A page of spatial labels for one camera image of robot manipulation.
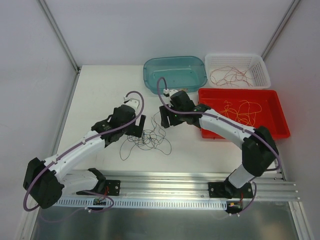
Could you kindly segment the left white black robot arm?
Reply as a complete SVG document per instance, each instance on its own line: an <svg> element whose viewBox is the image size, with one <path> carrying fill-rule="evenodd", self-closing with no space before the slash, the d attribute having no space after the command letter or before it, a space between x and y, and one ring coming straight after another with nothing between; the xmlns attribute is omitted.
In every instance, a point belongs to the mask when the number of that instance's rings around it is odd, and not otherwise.
<svg viewBox="0 0 320 240"><path fill-rule="evenodd" d="M29 196L36 201L37 207L47 209L63 194L104 194L106 178L96 168L89 168L81 174L68 174L81 161L117 142L123 135L141 137L146 117L139 105L136 99L125 101L114 108L108 118L96 122L85 136L65 152L44 160L37 157L32 159L27 165L23 181L26 190L24 210L31 212L36 209L27 206Z"/></svg>

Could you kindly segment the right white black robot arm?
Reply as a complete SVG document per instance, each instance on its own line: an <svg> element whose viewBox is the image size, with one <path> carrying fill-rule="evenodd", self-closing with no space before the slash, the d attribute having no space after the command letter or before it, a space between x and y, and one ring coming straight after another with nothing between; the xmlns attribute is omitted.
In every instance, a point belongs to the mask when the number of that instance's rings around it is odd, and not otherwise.
<svg viewBox="0 0 320 240"><path fill-rule="evenodd" d="M241 150L241 164L214 191L221 198L238 196L243 186L269 170L279 159L279 152L270 131L254 128L221 115L205 104L194 104L183 90L159 90L161 125L164 128L182 123L218 134Z"/></svg>

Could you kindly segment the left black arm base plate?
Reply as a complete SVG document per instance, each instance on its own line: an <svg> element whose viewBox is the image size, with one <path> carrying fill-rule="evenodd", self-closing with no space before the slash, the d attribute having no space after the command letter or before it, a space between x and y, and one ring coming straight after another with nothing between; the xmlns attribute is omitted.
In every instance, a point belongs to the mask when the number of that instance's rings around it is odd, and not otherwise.
<svg viewBox="0 0 320 240"><path fill-rule="evenodd" d="M104 196L119 196L121 190L120 180L107 179L104 181L102 194Z"/></svg>

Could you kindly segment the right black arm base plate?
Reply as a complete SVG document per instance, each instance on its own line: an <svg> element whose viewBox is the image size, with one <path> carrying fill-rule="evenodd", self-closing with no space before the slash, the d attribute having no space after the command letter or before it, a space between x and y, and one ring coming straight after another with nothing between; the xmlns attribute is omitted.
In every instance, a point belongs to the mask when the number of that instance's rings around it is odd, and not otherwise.
<svg viewBox="0 0 320 240"><path fill-rule="evenodd" d="M236 188L232 184L225 184L224 182L209 182L208 194L210 198L224 198L224 199L252 199L253 189L252 185L247 182L241 188Z"/></svg>

